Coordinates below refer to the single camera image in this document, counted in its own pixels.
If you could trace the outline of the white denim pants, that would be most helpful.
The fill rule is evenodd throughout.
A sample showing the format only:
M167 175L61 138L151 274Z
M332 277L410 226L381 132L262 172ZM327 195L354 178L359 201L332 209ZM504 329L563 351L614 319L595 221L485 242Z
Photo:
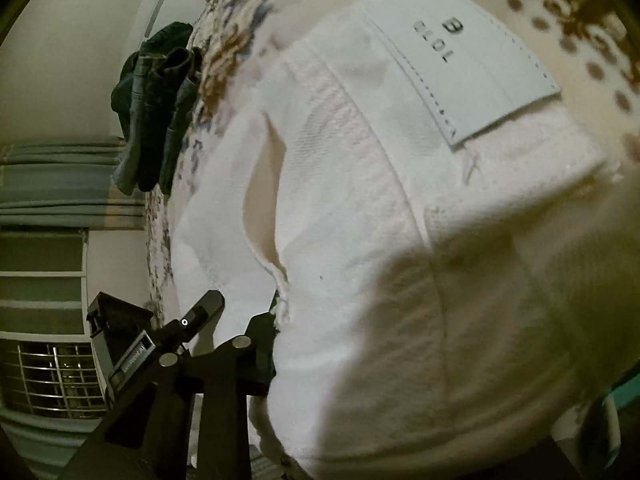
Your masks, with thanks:
M639 179L469 0L357 0L234 89L172 241L227 338L273 308L255 427L314 479L490 464L639 357Z

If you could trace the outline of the window with metal grille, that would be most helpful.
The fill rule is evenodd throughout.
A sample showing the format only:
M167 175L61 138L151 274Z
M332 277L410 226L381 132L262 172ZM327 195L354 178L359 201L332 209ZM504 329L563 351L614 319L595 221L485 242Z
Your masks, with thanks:
M1 234L1 400L12 411L106 411L86 327L87 248L83 232Z

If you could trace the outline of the green window curtain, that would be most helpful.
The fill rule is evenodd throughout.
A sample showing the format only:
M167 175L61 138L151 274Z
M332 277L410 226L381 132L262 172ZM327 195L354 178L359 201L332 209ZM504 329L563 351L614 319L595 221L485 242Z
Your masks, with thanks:
M142 230L145 199L112 178L124 142L24 141L1 147L4 228Z

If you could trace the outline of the dark green clothes pile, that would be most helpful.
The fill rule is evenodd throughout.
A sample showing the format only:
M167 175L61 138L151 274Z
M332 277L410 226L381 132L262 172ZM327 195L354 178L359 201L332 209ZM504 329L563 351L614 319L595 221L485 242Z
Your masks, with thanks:
M201 83L203 55L188 47L193 26L173 22L126 59L111 93L126 141L113 180L119 191L168 195Z

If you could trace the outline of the floral beige bed blanket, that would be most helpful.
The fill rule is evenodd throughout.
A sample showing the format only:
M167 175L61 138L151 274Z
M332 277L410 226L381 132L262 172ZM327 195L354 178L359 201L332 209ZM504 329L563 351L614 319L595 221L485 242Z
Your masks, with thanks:
M283 0L206 0L189 46L201 51L198 109L218 114L274 29ZM326 3L295 0L318 14ZM639 156L639 0L472 0L520 34L562 84L568 105L616 154Z

